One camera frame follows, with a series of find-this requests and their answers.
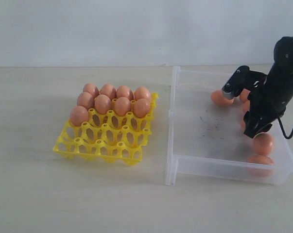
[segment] yellow egg tray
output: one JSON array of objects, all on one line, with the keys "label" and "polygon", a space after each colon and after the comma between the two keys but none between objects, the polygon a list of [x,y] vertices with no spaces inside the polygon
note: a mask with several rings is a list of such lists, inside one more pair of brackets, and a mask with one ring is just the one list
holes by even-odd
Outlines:
[{"label": "yellow egg tray", "polygon": [[144,118],[137,118],[132,111],[124,116],[113,110],[101,115],[90,108],[89,121],[81,126],[76,127],[70,120],[66,121],[53,151],[68,159],[75,155],[89,161],[99,157],[108,163],[123,160],[130,166],[141,162],[142,146],[148,144],[148,136],[152,134],[156,99],[158,94],[153,93],[151,111]]}]

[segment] egg tray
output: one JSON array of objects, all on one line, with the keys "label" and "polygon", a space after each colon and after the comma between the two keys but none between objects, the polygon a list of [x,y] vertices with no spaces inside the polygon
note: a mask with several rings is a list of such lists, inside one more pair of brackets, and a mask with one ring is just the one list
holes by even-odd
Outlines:
[{"label": "egg tray", "polygon": [[113,110],[102,115],[90,108],[89,121],[81,126],[66,121],[53,151],[68,159],[77,155],[89,161],[95,158],[102,158],[108,163],[122,160],[130,166],[141,162],[142,146],[148,144],[148,136],[152,134],[156,99],[158,94],[153,93],[150,113],[143,118],[133,114],[135,100],[131,101],[131,111],[124,116],[117,115]]}]

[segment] egg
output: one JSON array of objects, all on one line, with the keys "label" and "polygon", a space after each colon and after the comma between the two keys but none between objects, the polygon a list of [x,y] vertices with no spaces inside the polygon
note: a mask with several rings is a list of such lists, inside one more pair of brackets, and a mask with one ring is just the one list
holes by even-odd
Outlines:
[{"label": "egg", "polygon": [[73,125],[81,126],[83,122],[89,121],[88,110],[83,106],[76,106],[72,109],[69,119]]},{"label": "egg", "polygon": [[125,85],[118,87],[116,91],[116,98],[120,98],[120,97],[126,97],[129,100],[133,100],[134,98],[132,90]]},{"label": "egg", "polygon": [[246,103],[248,101],[248,95],[250,91],[247,89],[242,90],[242,92],[239,95],[239,99],[242,103]]},{"label": "egg", "polygon": [[108,110],[112,109],[112,101],[106,95],[98,95],[94,99],[94,108],[100,114],[106,114]]},{"label": "egg", "polygon": [[246,124],[245,124],[244,120],[242,120],[240,122],[240,126],[241,126],[242,131],[244,132],[245,131],[245,127],[246,127]]},{"label": "egg", "polygon": [[269,133],[259,133],[252,140],[252,146],[256,154],[267,156],[273,151],[275,140]]},{"label": "egg", "polygon": [[151,104],[147,99],[139,99],[133,106],[133,113],[138,118],[143,118],[151,111]]},{"label": "egg", "polygon": [[114,103],[114,111],[119,116],[124,116],[131,110],[131,102],[126,97],[118,98]]},{"label": "egg", "polygon": [[234,102],[234,99],[232,99],[232,100],[226,99],[222,93],[222,90],[217,90],[217,91],[212,92],[211,100],[216,105],[221,106],[221,107],[230,106]]},{"label": "egg", "polygon": [[[273,165],[273,166],[275,165],[275,162],[273,159],[263,155],[252,156],[249,159],[247,159],[247,162],[253,163],[253,164],[265,164],[265,165]],[[254,168],[254,167],[248,167],[247,170],[252,175],[258,176],[258,177],[269,177],[274,172],[273,170],[270,170],[270,169],[262,169],[262,168]]]},{"label": "egg", "polygon": [[83,106],[87,110],[89,108],[93,108],[93,102],[94,102],[94,99],[93,99],[92,95],[86,91],[82,92],[77,98],[77,105]]},{"label": "egg", "polygon": [[93,98],[96,98],[100,94],[99,89],[97,88],[97,86],[92,84],[92,83],[87,83],[84,86],[83,91],[86,91],[86,92],[90,93]]},{"label": "egg", "polygon": [[242,105],[242,112],[243,112],[243,114],[246,114],[246,112],[248,112],[249,110],[250,110],[250,101],[246,101]]},{"label": "egg", "polygon": [[152,102],[152,94],[146,87],[140,86],[135,91],[135,100],[139,100],[139,99],[147,99],[149,102]]},{"label": "egg", "polygon": [[101,90],[100,90],[101,95],[106,95],[109,97],[110,100],[116,98],[116,89],[113,85],[111,84],[105,84]]}]

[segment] egg tray cup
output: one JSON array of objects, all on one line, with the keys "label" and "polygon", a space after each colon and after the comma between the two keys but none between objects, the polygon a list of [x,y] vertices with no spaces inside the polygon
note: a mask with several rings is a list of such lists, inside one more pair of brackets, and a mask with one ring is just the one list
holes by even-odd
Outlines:
[{"label": "egg tray cup", "polygon": [[117,115],[113,110],[102,115],[90,108],[89,121],[81,126],[66,121],[53,151],[67,159],[77,155],[88,161],[95,158],[102,158],[108,163],[123,160],[129,166],[141,162],[142,146],[148,144],[148,136],[152,134],[156,99],[158,94],[153,93],[150,113],[143,118],[133,114],[135,100],[131,101],[131,111],[124,116]]}]

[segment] plastic container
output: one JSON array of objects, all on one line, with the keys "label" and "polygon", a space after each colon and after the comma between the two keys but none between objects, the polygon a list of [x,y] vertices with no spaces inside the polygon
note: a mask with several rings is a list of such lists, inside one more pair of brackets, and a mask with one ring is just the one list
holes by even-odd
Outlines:
[{"label": "plastic container", "polygon": [[71,159],[75,155],[94,160],[102,158],[107,163],[122,160],[133,166],[142,160],[142,147],[148,144],[152,134],[157,93],[152,94],[151,111],[144,118],[137,118],[132,111],[118,116],[113,110],[99,114],[94,108],[88,110],[89,121],[77,127],[66,121],[53,151]]},{"label": "plastic container", "polygon": [[[269,131],[276,165],[246,162],[254,152],[241,130],[241,102],[221,109],[210,99],[231,75],[173,68],[166,185],[175,184],[177,173],[281,184],[293,172],[293,154],[276,121]],[[253,170],[272,174],[258,177]]]}]

